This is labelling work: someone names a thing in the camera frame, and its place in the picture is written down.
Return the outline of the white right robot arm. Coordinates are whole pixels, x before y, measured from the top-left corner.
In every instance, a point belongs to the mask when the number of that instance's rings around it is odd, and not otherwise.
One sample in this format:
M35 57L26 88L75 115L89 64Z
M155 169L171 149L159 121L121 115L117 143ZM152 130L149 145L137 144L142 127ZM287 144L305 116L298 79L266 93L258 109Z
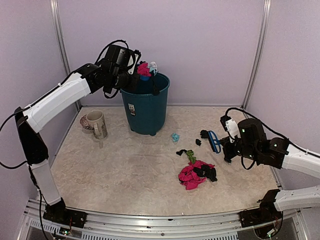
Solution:
M226 162L231 162L234 157L239 156L241 161L252 161L247 167L248 170L254 165L264 165L314 179L313 185L301 183L296 188L269 190L255 212L260 222L268 221L275 212L319 207L319 153L294 144L280 133L268 139L265 133L266 125L259 119L246 118L236 122L229 116L222 116L220 122L228 134L220 140Z

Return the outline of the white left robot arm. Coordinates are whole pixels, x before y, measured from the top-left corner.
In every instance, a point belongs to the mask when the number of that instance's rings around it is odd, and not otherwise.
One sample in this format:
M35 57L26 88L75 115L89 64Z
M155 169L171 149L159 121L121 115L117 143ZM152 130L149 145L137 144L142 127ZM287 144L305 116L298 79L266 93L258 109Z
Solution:
M110 93L113 89L134 88L139 78L136 66L140 58L138 49L110 44L105 55L95 63L86 63L72 71L39 99L15 110L19 140L35 186L51 206L50 214L61 223L70 218L70 211L61 204L63 199L51 172L49 150L41 132L69 106L100 89Z

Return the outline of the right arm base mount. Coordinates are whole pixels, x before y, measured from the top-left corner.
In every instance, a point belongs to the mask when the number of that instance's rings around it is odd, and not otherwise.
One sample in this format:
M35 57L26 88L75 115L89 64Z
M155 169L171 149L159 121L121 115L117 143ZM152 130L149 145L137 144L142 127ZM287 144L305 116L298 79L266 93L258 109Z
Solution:
M279 192L279 189L269 190L260 201L258 208L239 212L238 215L241 227L246 228L281 219L283 217L283 212L278 211L274 205L276 195Z

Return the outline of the blue hand brush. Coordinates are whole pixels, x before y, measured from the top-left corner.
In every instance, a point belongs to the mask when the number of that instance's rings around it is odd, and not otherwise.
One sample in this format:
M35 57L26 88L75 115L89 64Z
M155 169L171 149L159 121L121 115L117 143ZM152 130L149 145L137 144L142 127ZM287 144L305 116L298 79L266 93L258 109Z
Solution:
M211 149L214 153L219 154L221 152L221 144L217 135L212 131L208 131L208 140L211 146Z

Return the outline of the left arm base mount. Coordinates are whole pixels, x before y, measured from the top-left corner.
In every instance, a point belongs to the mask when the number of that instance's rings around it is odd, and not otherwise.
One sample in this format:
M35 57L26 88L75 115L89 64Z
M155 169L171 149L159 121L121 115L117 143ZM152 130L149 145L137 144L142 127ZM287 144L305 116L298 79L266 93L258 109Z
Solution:
M87 215L84 211L67 208L61 197L55 204L46 204L43 218L54 223L83 229Z

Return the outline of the blue plastic dustpan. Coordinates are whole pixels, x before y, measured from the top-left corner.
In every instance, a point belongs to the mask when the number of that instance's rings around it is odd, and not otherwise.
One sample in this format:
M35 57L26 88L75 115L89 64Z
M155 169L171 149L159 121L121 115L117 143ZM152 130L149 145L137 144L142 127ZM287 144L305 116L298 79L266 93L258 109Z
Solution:
M145 75L140 75L139 79L143 82L152 82L155 80L156 75L151 75L151 76L145 76Z

